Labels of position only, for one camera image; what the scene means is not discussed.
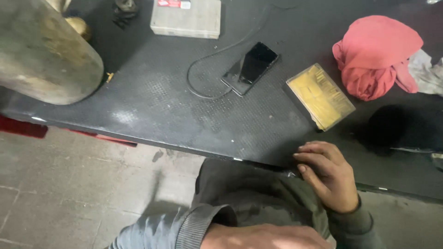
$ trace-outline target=hand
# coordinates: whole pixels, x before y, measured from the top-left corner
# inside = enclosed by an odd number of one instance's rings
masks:
[[[264,224],[227,227],[212,224],[200,249],[330,249],[313,228]]]
[[[294,157],[302,162],[298,168],[303,179],[314,188],[325,206],[341,214],[357,209],[354,172],[337,146],[327,142],[307,142],[299,147],[299,153]]]

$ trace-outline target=gray sleeve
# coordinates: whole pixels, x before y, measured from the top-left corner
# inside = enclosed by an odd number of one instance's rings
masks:
[[[137,222],[122,229],[109,249],[191,249],[200,248],[206,230],[216,216],[232,220],[229,206],[199,205],[189,210],[157,216],[141,216]]]
[[[374,228],[374,220],[358,197],[358,208],[348,214],[327,210],[329,229],[337,241],[337,248],[347,249],[384,249]]]

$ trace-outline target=fingernail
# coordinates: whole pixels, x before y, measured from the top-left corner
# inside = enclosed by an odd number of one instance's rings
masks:
[[[306,167],[303,166],[303,165],[299,165],[299,171],[300,171],[301,173],[304,173],[304,172],[306,171]]]

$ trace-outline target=ribbed cuff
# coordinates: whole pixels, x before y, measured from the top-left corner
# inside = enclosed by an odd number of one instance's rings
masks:
[[[329,209],[327,211],[330,221],[347,233],[359,235],[367,233],[372,228],[372,216],[363,207],[360,196],[358,197],[358,208],[351,213],[339,214]]]
[[[186,217],[180,228],[175,244],[176,249],[199,249],[209,225],[217,214],[233,214],[228,205],[213,207],[202,205],[196,207]]]

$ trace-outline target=concrete floor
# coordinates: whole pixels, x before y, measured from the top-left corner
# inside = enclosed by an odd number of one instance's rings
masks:
[[[189,206],[204,158],[50,128],[0,132],[0,248],[104,248],[143,212]],[[360,193],[389,248],[440,248],[443,206]]]

